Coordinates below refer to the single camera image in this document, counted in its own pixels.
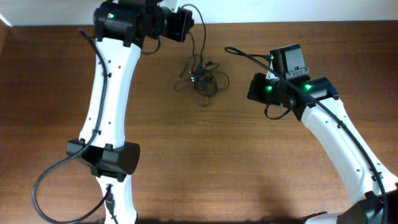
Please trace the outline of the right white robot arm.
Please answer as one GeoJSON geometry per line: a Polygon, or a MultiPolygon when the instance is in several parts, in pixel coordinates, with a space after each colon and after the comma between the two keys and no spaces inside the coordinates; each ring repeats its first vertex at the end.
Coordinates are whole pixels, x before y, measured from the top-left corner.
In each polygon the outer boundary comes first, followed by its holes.
{"type": "Polygon", "coordinates": [[[397,223],[397,176],[354,127],[327,78],[286,80],[257,73],[248,99],[293,112],[318,139],[349,195],[352,206],[346,211],[315,213],[295,223],[397,223]]]}

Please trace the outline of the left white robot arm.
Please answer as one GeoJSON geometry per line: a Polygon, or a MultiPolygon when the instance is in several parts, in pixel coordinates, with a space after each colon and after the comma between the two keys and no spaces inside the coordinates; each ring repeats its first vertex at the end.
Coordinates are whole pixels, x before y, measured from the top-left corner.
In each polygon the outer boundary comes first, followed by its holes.
{"type": "Polygon", "coordinates": [[[134,69],[144,39],[185,40],[192,12],[158,1],[105,1],[93,14],[96,68],[90,106],[77,139],[67,142],[69,156],[88,166],[105,197],[105,223],[137,223],[132,174],[140,147],[125,140],[125,116],[134,69]]]}

